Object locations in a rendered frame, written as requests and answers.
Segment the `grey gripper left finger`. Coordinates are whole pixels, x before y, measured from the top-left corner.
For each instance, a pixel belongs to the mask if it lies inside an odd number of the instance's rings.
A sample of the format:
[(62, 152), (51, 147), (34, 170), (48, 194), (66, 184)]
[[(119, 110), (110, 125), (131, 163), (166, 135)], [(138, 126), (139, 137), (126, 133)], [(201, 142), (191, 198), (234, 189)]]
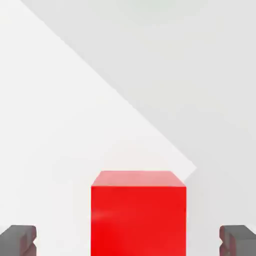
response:
[(0, 256), (37, 256), (34, 225), (11, 225), (0, 234)]

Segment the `small red cube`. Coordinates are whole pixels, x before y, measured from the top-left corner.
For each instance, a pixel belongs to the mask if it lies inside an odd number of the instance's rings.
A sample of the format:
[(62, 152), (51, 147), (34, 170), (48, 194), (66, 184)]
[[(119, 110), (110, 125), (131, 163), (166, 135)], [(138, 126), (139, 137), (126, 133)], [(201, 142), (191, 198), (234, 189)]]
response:
[(187, 188), (171, 171), (101, 171), (90, 256), (186, 256)]

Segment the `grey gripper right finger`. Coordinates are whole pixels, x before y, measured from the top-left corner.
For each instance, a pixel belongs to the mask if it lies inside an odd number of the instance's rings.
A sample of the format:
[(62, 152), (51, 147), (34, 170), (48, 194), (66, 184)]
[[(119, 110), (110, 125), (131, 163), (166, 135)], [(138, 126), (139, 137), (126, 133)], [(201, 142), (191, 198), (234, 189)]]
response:
[(245, 225), (222, 225), (219, 238), (219, 256), (256, 256), (256, 234)]

